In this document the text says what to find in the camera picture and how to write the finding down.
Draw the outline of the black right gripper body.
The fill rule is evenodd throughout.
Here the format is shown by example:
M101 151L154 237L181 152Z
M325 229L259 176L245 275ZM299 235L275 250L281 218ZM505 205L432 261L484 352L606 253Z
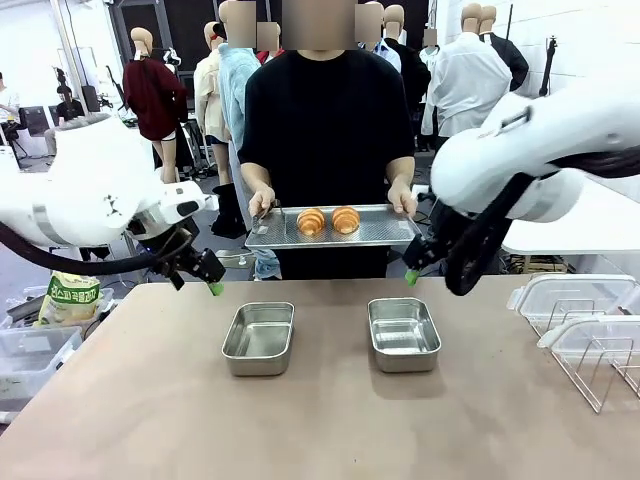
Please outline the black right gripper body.
M403 254L403 262L409 270L420 272L448 256L449 248L437 238L415 235Z

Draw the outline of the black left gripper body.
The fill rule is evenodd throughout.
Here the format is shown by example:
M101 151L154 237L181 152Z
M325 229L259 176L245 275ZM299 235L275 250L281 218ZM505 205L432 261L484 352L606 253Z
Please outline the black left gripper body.
M207 284L219 282L223 278L225 267L212 250L196 250L193 247L195 237L186 228L177 228L161 248L160 274L170 283L174 272L179 275L181 272L187 273Z

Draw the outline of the person's left hand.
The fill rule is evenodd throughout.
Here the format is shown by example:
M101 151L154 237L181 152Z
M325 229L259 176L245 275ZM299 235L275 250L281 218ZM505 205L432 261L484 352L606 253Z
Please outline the person's left hand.
M417 211L417 200L412 197L409 185L402 179L396 179L391 184L387 198L398 214L405 214L412 218Z

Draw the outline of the person's right hand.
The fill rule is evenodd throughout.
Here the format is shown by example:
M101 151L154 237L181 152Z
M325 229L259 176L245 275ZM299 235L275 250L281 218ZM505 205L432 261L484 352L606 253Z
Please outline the person's right hand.
M252 217L263 218L275 202L274 190L266 185L259 185L249 201L249 213Z

